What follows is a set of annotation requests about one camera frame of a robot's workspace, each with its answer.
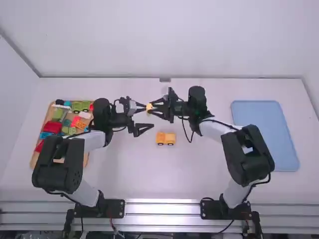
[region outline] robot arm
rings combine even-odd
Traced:
[[[150,104],[152,107],[148,110],[149,114],[171,123],[175,116],[182,121],[187,120],[193,133],[216,140],[223,146],[231,180],[219,200],[201,200],[201,218],[232,220],[228,226],[234,220],[252,220],[255,235],[261,238],[259,214],[251,211],[250,203],[246,200],[253,187],[270,181],[270,173],[274,171],[275,164],[258,127],[252,124],[241,127],[217,120],[207,110],[205,89],[200,86],[189,89],[187,102],[179,98],[172,88],[168,88],[163,98]],[[259,182],[267,176],[267,181]],[[244,234],[247,233],[247,228],[248,224],[244,227]]]

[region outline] toy pieces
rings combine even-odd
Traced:
[[[80,101],[72,102],[72,112],[78,114],[82,111],[82,103]]]
[[[149,111],[150,110],[152,110],[153,109],[153,105],[151,104],[151,103],[148,103],[147,105],[146,105],[146,114],[147,114],[147,116],[150,116],[151,114],[149,113]]]
[[[55,101],[55,104],[56,104],[56,105],[64,105],[64,100],[57,99],[57,100]]]
[[[80,130],[83,130],[84,131],[84,129],[85,129],[85,127],[86,127],[87,125],[86,124],[84,124],[82,121],[78,121],[77,123],[75,123],[75,127],[77,127],[77,128],[79,128]]]
[[[73,101],[72,102],[72,112],[75,114],[80,113],[81,111],[88,112],[90,109],[90,101]]]
[[[71,126],[71,120],[68,120],[68,119],[65,119],[63,122],[62,122],[62,125],[63,126],[67,126],[67,127],[70,127]]]
[[[61,131],[65,134],[69,134],[69,127],[63,126]]]
[[[48,136],[53,135],[53,133],[49,133],[49,132],[41,132],[40,133],[40,139],[45,139]]]
[[[81,111],[80,113],[79,113],[79,117],[81,117],[81,118],[85,118],[85,119],[90,119],[91,118],[91,114],[90,113],[86,113],[86,112],[84,112],[84,111]]]
[[[75,124],[81,119],[79,116],[75,116],[72,120],[71,127],[74,127]]]
[[[88,112],[90,110],[90,101],[82,101],[82,111]]]
[[[42,150],[43,144],[44,144],[44,139],[41,140],[41,142],[35,147],[34,151],[40,153]]]
[[[151,103],[148,103],[147,105],[146,105],[146,112],[147,111],[150,111],[150,110],[152,110],[153,109],[153,105],[151,104]]]
[[[76,128],[75,127],[70,127],[69,128],[69,135],[74,135],[76,133]]]
[[[43,126],[43,132],[51,132],[54,134],[58,134],[61,131],[62,128],[62,123],[61,122],[53,122],[53,121],[48,121],[45,123]]]
[[[71,107],[71,106],[72,106],[72,103],[71,103],[70,101],[65,101],[65,102],[64,102],[64,105]]]
[[[61,108],[55,108],[52,119],[58,121],[62,118],[64,110]]]
[[[164,133],[158,132],[156,134],[156,143],[158,145],[174,145],[176,143],[176,134],[175,133]]]

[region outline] toy car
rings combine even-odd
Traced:
[[[174,145],[176,143],[176,134],[175,133],[164,133],[158,132],[156,134],[156,143],[158,145]]]
[[[72,112],[75,114],[81,111],[88,112],[90,110],[90,101],[73,101],[72,102]]]

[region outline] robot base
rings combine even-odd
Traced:
[[[118,219],[124,217],[125,201],[122,199],[102,199],[101,210],[98,207],[87,207],[82,205],[75,205],[75,218],[112,218]]]

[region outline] cable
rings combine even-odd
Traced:
[[[267,180],[267,181],[258,182],[258,183],[253,183],[253,184],[250,186],[247,195],[243,198],[243,201],[242,201],[241,203],[244,203],[244,202],[247,200],[248,196],[250,195],[250,193],[251,193],[251,191],[253,190],[254,187],[256,187],[257,185],[260,185],[260,184],[269,183],[270,180],[271,180],[271,175],[270,175],[270,173],[269,173],[269,174],[268,174],[268,180]]]
[[[219,231],[219,232],[217,232],[217,233],[212,233],[211,235],[212,235],[212,236],[215,236],[215,235],[218,235],[218,234],[223,233],[224,231],[226,231],[226,230],[233,224],[234,221],[235,221],[234,219],[231,220],[231,222],[227,225],[227,227],[225,227],[223,230],[221,230],[221,231]]]
[[[82,217],[82,212],[81,212],[81,228],[82,228],[82,232],[81,232],[81,236],[83,235],[83,217]]]
[[[138,235],[138,237],[137,237],[137,238],[135,238],[135,239],[139,239],[139,238],[141,237],[141,235],[142,235],[142,234],[143,234],[143,233],[139,234],[139,235]]]
[[[127,233],[129,235],[140,235],[140,233]],[[161,234],[161,233],[142,233],[147,236],[164,236],[164,237],[173,237],[172,235]]]
[[[181,118],[181,124],[183,125],[183,129],[184,129],[184,133],[185,133],[185,136],[186,136],[187,141],[188,141],[189,143],[192,143],[192,141],[193,141],[193,136],[194,136],[194,131],[191,133],[191,137],[190,137],[190,140],[189,140],[189,138],[188,138],[188,136],[187,136],[187,133],[186,133],[186,129],[185,129],[185,125],[184,125],[184,118],[183,118],[183,117]]]
[[[123,127],[122,129],[119,129],[119,130],[113,130],[113,132],[120,132],[120,131],[125,130],[125,129],[126,129],[126,126]]]
[[[235,131],[238,131],[239,129],[235,128],[234,126],[230,125],[230,124],[226,124],[224,122],[218,121],[218,120],[214,120],[214,119],[204,119],[202,120],[200,123],[205,122],[205,121],[211,121],[211,122],[215,122],[215,123],[219,123],[222,124],[223,126],[229,127],[230,129],[233,129]]]
[[[209,197],[202,198],[201,201],[203,201],[203,200],[211,200],[211,201],[214,201],[214,199],[209,198]]]
[[[201,201],[203,201],[203,200],[211,200],[211,201],[214,201],[214,199],[209,198],[209,197],[202,198]],[[235,220],[233,219],[223,230],[221,230],[221,231],[219,231],[219,232],[217,232],[217,233],[213,233],[213,234],[211,234],[211,235],[212,235],[212,236],[215,236],[215,235],[218,235],[218,234],[223,233],[224,231],[226,231],[226,230],[233,224],[234,221],[235,221]]]

